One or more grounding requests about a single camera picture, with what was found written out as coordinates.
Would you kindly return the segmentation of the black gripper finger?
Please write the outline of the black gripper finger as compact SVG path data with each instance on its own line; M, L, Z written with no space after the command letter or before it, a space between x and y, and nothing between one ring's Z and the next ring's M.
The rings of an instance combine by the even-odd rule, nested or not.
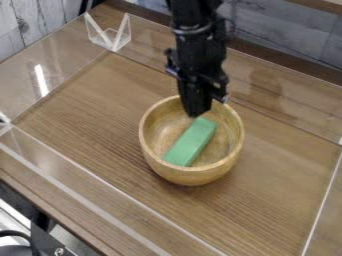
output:
M196 92L196 115L201 115L211 109L211 86L203 84Z
M196 85L185 80L177 81L177 90L184 111L188 116L197 115L196 109Z

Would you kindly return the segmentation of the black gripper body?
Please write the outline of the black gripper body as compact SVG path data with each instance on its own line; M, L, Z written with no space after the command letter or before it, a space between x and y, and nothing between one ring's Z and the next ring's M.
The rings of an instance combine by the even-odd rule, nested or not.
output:
M176 46L164 52L167 73L176 78L176 81L185 80L193 83L196 92L203 84L208 84L212 101L223 103L227 99L229 82L223 70L227 57L225 26L173 26L171 31Z

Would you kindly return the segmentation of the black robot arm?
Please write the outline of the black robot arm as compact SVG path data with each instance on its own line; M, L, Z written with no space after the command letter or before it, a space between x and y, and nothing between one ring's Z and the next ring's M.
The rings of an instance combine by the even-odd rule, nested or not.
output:
M223 0L165 0L176 46L164 51L165 71L176 78L184 111L197 117L212 101L227 97L225 21L217 14Z

